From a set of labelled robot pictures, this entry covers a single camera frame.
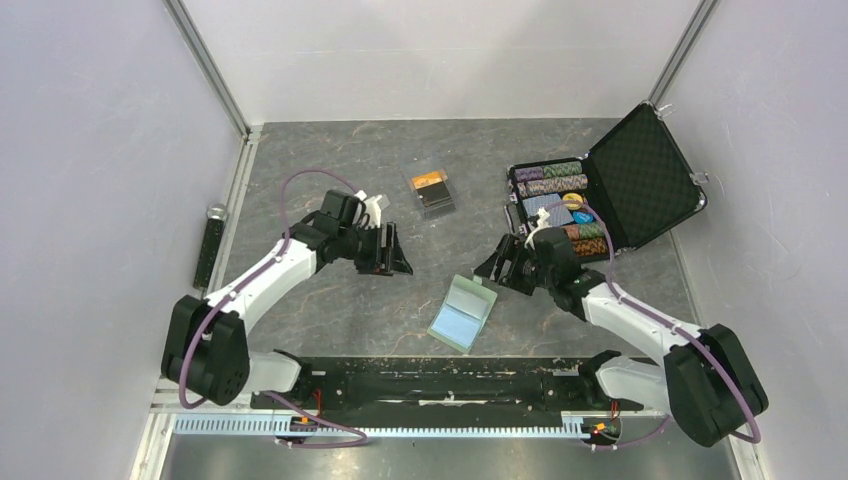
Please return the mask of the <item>green leather card holder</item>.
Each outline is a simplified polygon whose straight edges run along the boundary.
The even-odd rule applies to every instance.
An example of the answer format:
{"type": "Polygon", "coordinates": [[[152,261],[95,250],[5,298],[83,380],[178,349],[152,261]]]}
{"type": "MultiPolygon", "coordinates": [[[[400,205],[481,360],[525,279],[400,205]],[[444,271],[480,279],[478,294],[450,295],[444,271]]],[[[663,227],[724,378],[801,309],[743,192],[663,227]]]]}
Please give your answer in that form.
{"type": "Polygon", "coordinates": [[[484,286],[479,276],[455,275],[427,333],[462,354],[468,354],[496,300],[497,293],[484,286]]]}

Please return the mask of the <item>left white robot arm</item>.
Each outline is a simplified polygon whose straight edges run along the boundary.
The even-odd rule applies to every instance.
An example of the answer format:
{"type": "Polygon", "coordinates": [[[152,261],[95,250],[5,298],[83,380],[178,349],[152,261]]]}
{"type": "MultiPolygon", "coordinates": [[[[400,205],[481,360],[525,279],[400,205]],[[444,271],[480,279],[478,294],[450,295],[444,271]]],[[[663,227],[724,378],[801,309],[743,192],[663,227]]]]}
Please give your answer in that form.
{"type": "Polygon", "coordinates": [[[328,191],[321,207],[286,231],[236,280],[204,298],[186,295],[172,310],[161,374],[180,396],[192,392],[224,406],[244,392],[275,392],[306,405],[314,381],[295,356],[252,351],[247,337],[287,293],[326,265],[347,260],[362,275],[412,274],[397,226],[383,218],[386,196],[328,191]]]}

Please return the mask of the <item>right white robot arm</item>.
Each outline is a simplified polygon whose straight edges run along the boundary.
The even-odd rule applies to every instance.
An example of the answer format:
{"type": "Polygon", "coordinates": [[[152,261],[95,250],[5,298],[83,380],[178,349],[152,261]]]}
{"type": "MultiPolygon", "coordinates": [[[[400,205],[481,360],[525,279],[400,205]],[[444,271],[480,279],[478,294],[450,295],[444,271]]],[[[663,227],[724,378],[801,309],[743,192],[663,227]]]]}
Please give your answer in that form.
{"type": "Polygon", "coordinates": [[[641,362],[607,350],[584,363],[577,392],[585,405],[640,404],[667,415],[704,447],[728,436],[760,442],[756,419],[770,400],[729,327],[683,322],[627,294],[609,273],[585,267],[557,228],[538,230],[529,239],[503,235],[473,272],[528,296],[544,290],[560,310],[647,356],[641,362]]]}

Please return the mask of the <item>clear plastic card box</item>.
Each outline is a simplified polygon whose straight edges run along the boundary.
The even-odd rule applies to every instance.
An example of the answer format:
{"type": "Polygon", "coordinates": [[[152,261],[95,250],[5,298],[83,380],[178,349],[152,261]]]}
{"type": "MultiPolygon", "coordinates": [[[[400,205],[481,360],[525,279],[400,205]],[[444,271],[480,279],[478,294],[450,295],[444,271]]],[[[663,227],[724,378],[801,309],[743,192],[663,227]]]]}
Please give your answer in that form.
{"type": "Polygon", "coordinates": [[[442,162],[438,158],[433,156],[421,158],[414,157],[410,161],[401,165],[401,171],[412,195],[414,204],[424,220],[434,220],[436,218],[452,214],[457,210],[455,188],[452,185],[452,181],[446,169],[443,167],[442,162]],[[420,190],[412,188],[411,179],[414,176],[436,170],[440,171],[445,177],[445,180],[442,183],[420,190]]]}

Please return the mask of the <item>blue playing card deck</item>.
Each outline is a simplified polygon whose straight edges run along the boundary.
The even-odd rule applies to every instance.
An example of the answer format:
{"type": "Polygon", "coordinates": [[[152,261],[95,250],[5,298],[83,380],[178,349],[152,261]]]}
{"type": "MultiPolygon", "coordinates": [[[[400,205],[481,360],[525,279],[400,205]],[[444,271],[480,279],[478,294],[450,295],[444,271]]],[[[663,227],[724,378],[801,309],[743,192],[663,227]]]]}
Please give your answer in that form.
{"type": "Polygon", "coordinates": [[[545,194],[525,198],[521,204],[525,210],[527,220],[535,226],[539,219],[538,210],[543,208],[548,213],[547,221],[552,227],[562,227],[574,223],[571,211],[565,205],[553,207],[553,204],[562,200],[561,196],[545,194]]]}

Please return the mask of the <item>orange credit card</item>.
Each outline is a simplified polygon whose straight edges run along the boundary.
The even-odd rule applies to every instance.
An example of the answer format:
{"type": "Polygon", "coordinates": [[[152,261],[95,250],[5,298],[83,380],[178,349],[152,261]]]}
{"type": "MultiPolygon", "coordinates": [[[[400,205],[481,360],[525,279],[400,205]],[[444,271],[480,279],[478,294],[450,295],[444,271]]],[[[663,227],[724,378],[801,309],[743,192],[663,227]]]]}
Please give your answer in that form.
{"type": "Polygon", "coordinates": [[[444,180],[445,177],[443,176],[443,174],[440,171],[436,170],[414,176],[411,179],[411,185],[413,189],[420,190],[438,183],[442,183],[444,180]]]}

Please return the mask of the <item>yellow dealer chip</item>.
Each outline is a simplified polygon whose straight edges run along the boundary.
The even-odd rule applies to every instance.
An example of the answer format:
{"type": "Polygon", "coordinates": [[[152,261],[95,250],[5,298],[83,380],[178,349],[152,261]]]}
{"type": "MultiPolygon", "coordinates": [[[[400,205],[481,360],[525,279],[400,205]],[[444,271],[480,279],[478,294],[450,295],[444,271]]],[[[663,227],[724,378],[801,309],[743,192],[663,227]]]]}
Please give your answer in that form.
{"type": "Polygon", "coordinates": [[[564,194],[562,196],[562,201],[563,205],[571,211],[580,210],[586,202],[585,198],[576,192],[564,194]]]}

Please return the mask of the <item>black poker chip case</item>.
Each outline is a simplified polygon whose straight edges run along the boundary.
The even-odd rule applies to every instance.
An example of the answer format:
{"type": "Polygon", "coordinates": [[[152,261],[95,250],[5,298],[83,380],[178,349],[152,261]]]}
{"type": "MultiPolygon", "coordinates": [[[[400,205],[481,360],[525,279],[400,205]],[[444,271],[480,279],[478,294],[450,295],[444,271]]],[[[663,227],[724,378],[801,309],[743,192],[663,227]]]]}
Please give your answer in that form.
{"type": "Polygon", "coordinates": [[[584,155],[517,164],[507,171],[518,242],[533,226],[521,201],[566,193],[586,202],[562,226],[582,263],[636,250],[703,210],[707,197],[660,113],[635,107],[584,155]]]}

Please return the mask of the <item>black tool silver knob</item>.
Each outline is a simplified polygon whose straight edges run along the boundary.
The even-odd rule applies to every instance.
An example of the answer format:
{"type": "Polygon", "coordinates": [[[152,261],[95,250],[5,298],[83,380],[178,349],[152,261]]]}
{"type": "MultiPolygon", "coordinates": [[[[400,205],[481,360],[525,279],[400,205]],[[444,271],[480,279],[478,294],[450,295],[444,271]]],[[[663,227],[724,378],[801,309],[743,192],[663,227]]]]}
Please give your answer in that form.
{"type": "Polygon", "coordinates": [[[207,208],[206,223],[193,278],[193,287],[196,290],[206,290],[210,284],[223,241],[227,216],[228,210],[224,204],[214,204],[207,208]]]}

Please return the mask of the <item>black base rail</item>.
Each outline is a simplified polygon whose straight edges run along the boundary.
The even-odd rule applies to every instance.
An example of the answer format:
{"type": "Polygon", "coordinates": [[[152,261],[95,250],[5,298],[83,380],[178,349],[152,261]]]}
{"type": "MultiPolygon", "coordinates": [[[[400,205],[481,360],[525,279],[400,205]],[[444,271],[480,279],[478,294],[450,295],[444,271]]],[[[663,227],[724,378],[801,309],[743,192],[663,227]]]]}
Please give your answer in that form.
{"type": "Polygon", "coordinates": [[[376,404],[522,406],[526,410],[639,410],[613,400],[583,374],[585,358],[493,356],[305,357],[284,398],[323,414],[376,404]]]}

